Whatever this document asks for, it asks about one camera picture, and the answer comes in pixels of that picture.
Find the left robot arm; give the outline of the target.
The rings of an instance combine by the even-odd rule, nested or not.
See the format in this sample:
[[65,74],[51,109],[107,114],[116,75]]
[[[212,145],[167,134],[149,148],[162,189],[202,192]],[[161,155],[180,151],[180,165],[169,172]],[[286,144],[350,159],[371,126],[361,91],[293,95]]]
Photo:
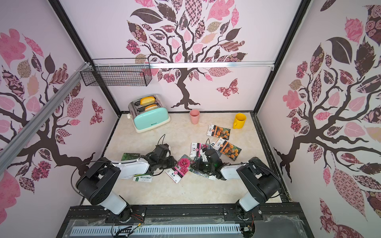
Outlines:
[[133,210],[125,199],[113,192],[116,182],[135,175],[153,176],[156,170],[172,169],[177,163],[170,146],[158,144],[153,151],[137,158],[111,161],[102,157],[94,161],[73,187],[91,205],[102,206],[113,219],[124,223],[131,219]]

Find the lavender seed packet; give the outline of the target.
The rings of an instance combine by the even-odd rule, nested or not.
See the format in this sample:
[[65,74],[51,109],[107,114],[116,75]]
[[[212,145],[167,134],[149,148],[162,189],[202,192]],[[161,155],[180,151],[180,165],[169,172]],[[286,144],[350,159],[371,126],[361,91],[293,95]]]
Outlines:
[[213,176],[213,175],[208,175],[208,174],[206,174],[206,173],[197,171],[197,170],[192,169],[192,168],[190,168],[190,172],[193,173],[193,174],[196,174],[196,175],[198,175],[198,176],[202,176],[202,177],[204,177],[204,178],[210,179],[210,180],[216,180],[216,177],[215,177],[215,176]]
[[212,142],[210,144],[208,144],[208,149],[213,149],[216,154],[221,157],[222,153],[218,150],[218,148],[216,147],[216,143],[215,142]]

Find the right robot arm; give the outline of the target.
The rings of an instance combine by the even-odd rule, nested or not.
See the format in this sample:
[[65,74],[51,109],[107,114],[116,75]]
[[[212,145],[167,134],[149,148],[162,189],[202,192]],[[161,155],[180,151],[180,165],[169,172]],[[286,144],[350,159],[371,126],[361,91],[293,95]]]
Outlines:
[[201,157],[190,164],[195,172],[219,180],[240,179],[247,193],[236,202],[238,213],[248,213],[282,189],[279,177],[258,157],[251,158],[246,163],[224,163],[216,150],[204,148]]

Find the marigold seed packet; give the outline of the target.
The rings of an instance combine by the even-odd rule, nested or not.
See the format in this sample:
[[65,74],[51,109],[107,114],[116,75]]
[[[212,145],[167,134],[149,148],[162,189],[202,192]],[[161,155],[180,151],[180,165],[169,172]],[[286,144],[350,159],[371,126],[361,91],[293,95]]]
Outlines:
[[222,154],[226,155],[233,161],[237,160],[239,154],[242,151],[241,148],[230,143],[228,140],[224,140],[222,138],[218,139],[218,141],[216,142],[216,147]]
[[216,125],[209,125],[208,130],[206,132],[207,136],[218,137],[224,140],[229,140],[230,134],[231,134],[231,129],[219,127]]

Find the green gourd seed packet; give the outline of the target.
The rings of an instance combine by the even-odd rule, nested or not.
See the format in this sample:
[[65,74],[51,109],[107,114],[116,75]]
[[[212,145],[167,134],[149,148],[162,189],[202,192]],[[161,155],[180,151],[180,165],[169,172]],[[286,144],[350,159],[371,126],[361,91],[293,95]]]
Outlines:
[[124,180],[132,180],[134,182],[148,182],[151,183],[153,180],[153,176],[148,175],[148,174],[142,174],[142,175],[130,175],[126,177],[121,177],[121,179]]

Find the hollyhock seed packet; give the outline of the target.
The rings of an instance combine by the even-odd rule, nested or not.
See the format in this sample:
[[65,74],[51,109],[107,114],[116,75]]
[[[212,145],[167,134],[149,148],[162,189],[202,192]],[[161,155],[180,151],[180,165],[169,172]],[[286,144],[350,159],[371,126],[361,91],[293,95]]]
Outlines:
[[202,150],[207,147],[205,143],[191,143],[190,157],[201,157]]
[[182,157],[177,165],[171,169],[168,169],[166,171],[166,175],[168,175],[173,182],[178,184],[182,178],[186,175],[186,173],[189,171],[189,167],[191,165],[191,160],[188,157]]

